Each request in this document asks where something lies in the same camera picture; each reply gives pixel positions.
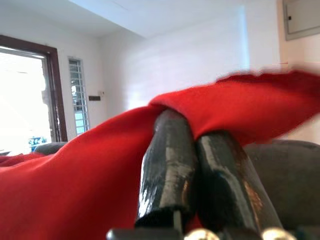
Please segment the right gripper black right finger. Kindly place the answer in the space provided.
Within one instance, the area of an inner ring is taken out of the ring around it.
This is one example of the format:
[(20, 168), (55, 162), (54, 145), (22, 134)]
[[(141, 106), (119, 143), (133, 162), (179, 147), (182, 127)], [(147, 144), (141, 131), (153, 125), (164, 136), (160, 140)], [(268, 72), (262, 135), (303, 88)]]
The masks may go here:
[(197, 214), (206, 229), (263, 232), (283, 226), (250, 157), (228, 132), (201, 136), (196, 150), (200, 167)]

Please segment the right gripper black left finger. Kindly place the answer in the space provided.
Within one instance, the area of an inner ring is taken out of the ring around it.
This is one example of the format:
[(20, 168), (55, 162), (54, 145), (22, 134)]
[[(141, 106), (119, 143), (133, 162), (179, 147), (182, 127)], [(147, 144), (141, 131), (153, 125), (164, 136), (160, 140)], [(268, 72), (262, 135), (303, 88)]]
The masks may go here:
[(196, 212), (199, 162), (185, 117), (165, 110), (143, 156), (135, 226), (183, 228)]

